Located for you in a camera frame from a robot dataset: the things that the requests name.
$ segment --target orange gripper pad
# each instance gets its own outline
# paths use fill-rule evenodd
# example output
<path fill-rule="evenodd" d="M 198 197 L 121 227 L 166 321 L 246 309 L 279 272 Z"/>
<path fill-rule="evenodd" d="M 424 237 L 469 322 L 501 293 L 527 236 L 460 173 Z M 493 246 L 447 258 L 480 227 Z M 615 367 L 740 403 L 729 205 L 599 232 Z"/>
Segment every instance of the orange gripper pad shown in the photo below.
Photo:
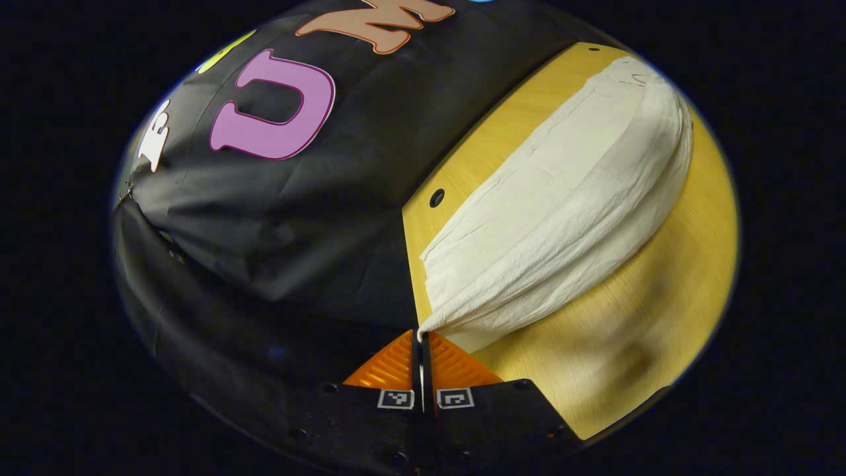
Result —
<path fill-rule="evenodd" d="M 411 339 L 408 330 L 353 372 L 344 385 L 411 390 Z M 432 390 L 499 384 L 503 380 L 461 347 L 437 332 L 429 333 Z"/>
<path fill-rule="evenodd" d="M 429 333 L 429 348 L 431 349 L 433 390 L 459 389 L 503 382 L 475 357 L 441 337 L 437 332 Z"/>
<path fill-rule="evenodd" d="M 353 372 L 344 385 L 387 390 L 411 390 L 411 335 L 400 335 Z"/>

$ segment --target white cloth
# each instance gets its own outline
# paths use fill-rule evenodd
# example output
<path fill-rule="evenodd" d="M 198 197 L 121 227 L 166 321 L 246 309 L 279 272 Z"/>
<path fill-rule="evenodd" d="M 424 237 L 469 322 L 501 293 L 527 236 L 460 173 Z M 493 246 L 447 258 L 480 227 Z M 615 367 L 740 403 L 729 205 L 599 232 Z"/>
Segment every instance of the white cloth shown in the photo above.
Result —
<path fill-rule="evenodd" d="M 614 61 L 459 207 L 420 259 L 437 330 L 466 351 L 544 318 L 655 233 L 690 158 L 689 111 L 642 62 Z"/>

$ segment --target wooden surface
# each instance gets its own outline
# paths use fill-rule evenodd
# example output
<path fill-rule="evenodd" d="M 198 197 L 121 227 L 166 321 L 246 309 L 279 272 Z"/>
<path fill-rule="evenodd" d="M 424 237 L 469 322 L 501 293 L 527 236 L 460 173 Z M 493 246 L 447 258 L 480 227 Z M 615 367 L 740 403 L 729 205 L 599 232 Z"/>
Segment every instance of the wooden surface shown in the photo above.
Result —
<path fill-rule="evenodd" d="M 431 308 L 420 254 L 431 239 L 561 103 L 626 55 L 631 53 L 589 43 L 559 54 L 505 97 L 408 201 L 403 220 L 421 322 Z M 691 113 L 687 180 L 652 239 L 591 291 L 473 354 L 505 380 L 533 379 L 581 438 L 677 379 L 728 299 L 738 253 L 737 208 L 717 145 L 693 108 Z M 441 188 L 446 195 L 431 208 L 431 195 Z"/>

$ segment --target crumpled cloth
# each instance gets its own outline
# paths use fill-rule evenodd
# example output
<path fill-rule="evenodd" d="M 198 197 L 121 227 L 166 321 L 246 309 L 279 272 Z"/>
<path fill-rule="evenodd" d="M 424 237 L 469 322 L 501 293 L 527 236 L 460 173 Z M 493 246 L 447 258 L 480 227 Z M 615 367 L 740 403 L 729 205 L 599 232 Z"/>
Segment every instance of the crumpled cloth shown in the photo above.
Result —
<path fill-rule="evenodd" d="M 641 61 L 614 61 L 535 129 L 420 259 L 437 332 L 466 351 L 554 313 L 634 255 L 687 175 L 689 110 Z"/>

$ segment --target black fabric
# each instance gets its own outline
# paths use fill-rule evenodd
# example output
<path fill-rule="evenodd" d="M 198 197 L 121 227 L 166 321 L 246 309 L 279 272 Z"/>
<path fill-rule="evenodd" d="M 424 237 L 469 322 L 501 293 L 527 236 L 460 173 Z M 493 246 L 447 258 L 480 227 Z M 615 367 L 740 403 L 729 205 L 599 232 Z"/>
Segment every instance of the black fabric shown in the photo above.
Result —
<path fill-rule="evenodd" d="M 202 75 L 188 75 L 166 96 L 169 135 L 156 173 L 136 147 L 127 151 L 146 218 L 252 296 L 337 320 L 414 326 L 402 206 L 481 116 L 576 41 L 546 5 L 444 4 L 456 13 L 423 22 L 397 52 L 380 55 L 351 36 L 294 34 L 320 14 L 362 8 L 360 0 L 304 3 Z M 279 122 L 299 106 L 288 88 L 235 87 L 245 63 L 267 48 L 333 77 L 328 121 L 287 160 L 213 151 L 210 129 L 225 102 Z"/>
<path fill-rule="evenodd" d="M 131 196 L 117 206 L 113 230 L 129 319 L 165 371 L 234 427 L 326 465 L 293 450 L 288 431 L 320 410 L 324 385 L 342 382 L 397 331 L 282 314 L 236 292 L 160 236 Z"/>

